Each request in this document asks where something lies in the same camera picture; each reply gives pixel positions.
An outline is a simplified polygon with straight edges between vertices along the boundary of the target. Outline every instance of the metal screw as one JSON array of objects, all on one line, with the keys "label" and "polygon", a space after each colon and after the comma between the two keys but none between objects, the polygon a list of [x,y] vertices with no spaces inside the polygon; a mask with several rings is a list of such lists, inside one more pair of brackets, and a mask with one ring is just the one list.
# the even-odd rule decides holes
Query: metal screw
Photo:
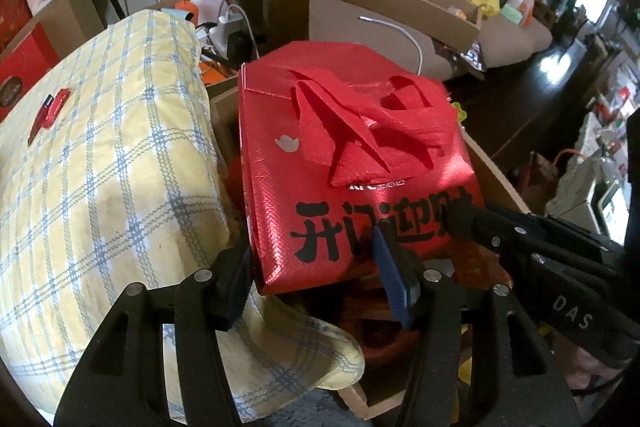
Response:
[{"label": "metal screw", "polygon": [[127,295],[133,297],[134,295],[138,295],[140,292],[142,292],[142,284],[139,282],[132,282],[130,285],[127,286]]},{"label": "metal screw", "polygon": [[431,282],[438,282],[440,279],[442,279],[442,273],[440,273],[438,270],[434,270],[433,268],[425,270],[424,274],[422,275],[425,279]]},{"label": "metal screw", "polygon": [[193,274],[193,278],[198,282],[205,282],[211,279],[212,275],[211,270],[198,270]]},{"label": "metal screw", "polygon": [[500,297],[506,297],[509,295],[509,288],[504,284],[497,284],[494,286],[494,293]]}]

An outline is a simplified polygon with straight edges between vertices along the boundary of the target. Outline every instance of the charger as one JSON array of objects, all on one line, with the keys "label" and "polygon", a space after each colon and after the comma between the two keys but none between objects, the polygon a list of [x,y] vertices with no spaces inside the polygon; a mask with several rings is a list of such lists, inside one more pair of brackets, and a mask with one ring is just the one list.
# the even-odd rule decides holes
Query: charger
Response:
[{"label": "charger", "polygon": [[244,32],[234,32],[229,35],[226,42],[226,58],[236,65],[236,70],[239,69],[242,63],[251,61],[253,53],[254,44],[251,42],[249,35]]},{"label": "charger", "polygon": [[209,39],[216,51],[226,57],[229,36],[242,31],[242,14],[227,11],[218,19],[218,25],[210,29]]}]

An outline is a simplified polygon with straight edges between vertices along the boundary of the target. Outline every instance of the wooden floor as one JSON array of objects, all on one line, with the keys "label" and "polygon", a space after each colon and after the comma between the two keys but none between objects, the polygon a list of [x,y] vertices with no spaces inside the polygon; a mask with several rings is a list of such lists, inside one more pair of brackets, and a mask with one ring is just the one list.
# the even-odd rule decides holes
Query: wooden floor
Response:
[{"label": "wooden floor", "polygon": [[466,131],[503,172],[525,162],[532,150],[553,156],[561,147],[554,123],[564,104],[577,99],[579,82],[571,77],[584,54],[575,41],[568,50],[551,47],[527,62],[490,70],[484,81],[466,75],[446,82],[452,101],[468,114]]}]

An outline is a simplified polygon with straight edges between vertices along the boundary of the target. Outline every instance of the red gift box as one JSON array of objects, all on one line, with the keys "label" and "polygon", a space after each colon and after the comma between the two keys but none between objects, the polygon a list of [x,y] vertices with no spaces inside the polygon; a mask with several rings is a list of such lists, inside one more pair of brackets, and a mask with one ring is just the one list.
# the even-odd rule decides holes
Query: red gift box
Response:
[{"label": "red gift box", "polygon": [[40,23],[0,62],[0,122],[60,59]]},{"label": "red gift box", "polygon": [[244,65],[242,181],[267,294],[373,273],[372,226],[422,258],[465,250],[442,205],[482,198],[442,84],[356,44],[294,42]]},{"label": "red gift box", "polygon": [[0,52],[30,19],[27,0],[0,0]]}]

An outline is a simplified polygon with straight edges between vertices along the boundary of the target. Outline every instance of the yellow plaid cloth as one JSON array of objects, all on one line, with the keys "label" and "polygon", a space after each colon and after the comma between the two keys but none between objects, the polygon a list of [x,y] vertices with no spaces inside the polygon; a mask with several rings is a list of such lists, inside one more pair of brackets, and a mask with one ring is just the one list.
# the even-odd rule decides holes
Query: yellow plaid cloth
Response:
[{"label": "yellow plaid cloth", "polygon": [[[46,412],[127,284],[178,283],[231,240],[199,55],[192,25],[139,12],[57,65],[0,124],[0,357]],[[56,123],[28,148],[40,105],[63,87]],[[172,328],[165,372],[180,417]],[[343,331],[255,287],[218,338],[245,421],[318,385],[351,385],[364,368]]]}]

